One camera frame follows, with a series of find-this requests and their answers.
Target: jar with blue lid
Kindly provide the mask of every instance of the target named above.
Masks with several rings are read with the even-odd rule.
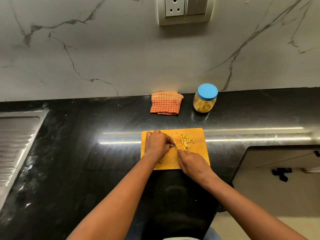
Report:
[[[205,83],[198,87],[198,91],[194,95],[193,107],[199,113],[209,112],[217,100],[218,89],[216,86]]]

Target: granite countertop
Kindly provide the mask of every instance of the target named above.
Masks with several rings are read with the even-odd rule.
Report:
[[[0,238],[66,239],[140,159],[141,132],[204,129],[211,167],[231,183],[249,147],[320,144],[320,88],[220,92],[194,122],[194,94],[180,114],[150,114],[150,96],[0,103],[0,112],[50,110],[0,212]],[[126,142],[103,144],[101,142]],[[201,239],[218,202],[181,170],[154,171],[127,239]]]

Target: hand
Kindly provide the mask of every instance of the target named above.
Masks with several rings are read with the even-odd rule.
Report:
[[[219,178],[210,168],[206,160],[198,153],[178,149],[179,166],[182,171],[202,187],[213,177]]]
[[[146,133],[145,154],[150,154],[155,160],[160,161],[169,151],[169,148],[174,147],[174,141],[170,136],[162,133],[160,130],[155,130],[153,133]]]

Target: jar lid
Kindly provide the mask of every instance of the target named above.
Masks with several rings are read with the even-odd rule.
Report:
[[[203,101],[211,101],[218,94],[218,89],[215,85],[204,83],[198,87],[197,95]]]

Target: checkered cloth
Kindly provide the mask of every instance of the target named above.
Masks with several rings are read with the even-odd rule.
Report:
[[[178,115],[183,96],[177,91],[155,92],[151,95],[150,113],[158,115]]]

